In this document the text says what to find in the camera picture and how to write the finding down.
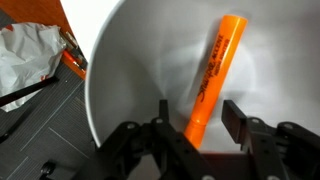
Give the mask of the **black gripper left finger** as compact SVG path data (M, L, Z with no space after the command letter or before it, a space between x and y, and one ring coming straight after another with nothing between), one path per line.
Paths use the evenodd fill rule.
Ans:
M169 122L169 106L165 99L159 101L159 118L166 123Z

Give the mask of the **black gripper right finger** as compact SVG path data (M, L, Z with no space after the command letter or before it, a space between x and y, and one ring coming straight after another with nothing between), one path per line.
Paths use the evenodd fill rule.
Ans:
M242 144L247 116L232 100L225 100L223 102L221 120L232 140L236 144Z

